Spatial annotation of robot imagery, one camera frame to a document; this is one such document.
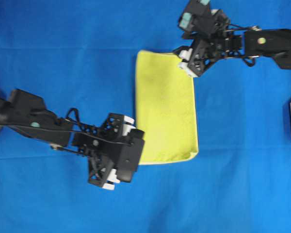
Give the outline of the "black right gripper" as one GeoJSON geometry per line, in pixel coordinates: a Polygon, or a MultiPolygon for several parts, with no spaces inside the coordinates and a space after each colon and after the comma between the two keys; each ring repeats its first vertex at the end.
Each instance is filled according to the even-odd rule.
{"type": "Polygon", "coordinates": [[[172,53],[181,59],[178,67],[191,78],[200,77],[219,60],[241,58],[242,39],[195,39],[188,46],[180,46],[172,53]]]}

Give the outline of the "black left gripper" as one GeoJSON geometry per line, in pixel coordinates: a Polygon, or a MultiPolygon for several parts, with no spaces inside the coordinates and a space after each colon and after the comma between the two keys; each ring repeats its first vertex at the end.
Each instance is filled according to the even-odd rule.
{"type": "Polygon", "coordinates": [[[110,113],[101,126],[79,123],[81,130],[74,134],[71,145],[77,154],[87,158],[88,183],[114,190],[123,183],[117,179],[115,164],[121,151],[123,136],[136,129],[135,120],[126,115],[110,113]]]}

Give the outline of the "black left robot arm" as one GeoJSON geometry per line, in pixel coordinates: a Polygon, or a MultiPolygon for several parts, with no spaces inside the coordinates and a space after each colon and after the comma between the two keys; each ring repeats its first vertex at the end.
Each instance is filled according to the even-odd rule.
{"type": "Polygon", "coordinates": [[[144,132],[129,116],[110,113],[100,126],[89,125],[81,122],[78,109],[58,117],[43,98],[20,89],[8,100],[0,97],[0,131],[3,127],[87,158],[88,183],[107,190],[131,182],[145,144],[144,132]]]}

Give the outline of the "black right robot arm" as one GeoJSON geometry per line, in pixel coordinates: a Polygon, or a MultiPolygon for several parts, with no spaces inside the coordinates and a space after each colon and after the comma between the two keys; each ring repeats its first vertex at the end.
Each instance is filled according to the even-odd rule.
{"type": "Polygon", "coordinates": [[[235,35],[232,30],[217,32],[211,37],[197,33],[188,36],[193,42],[173,50],[181,59],[179,67],[190,77],[200,77],[216,62],[223,59],[241,59],[252,67],[256,58],[268,57],[280,69],[291,70],[291,30],[246,31],[235,35]]]}

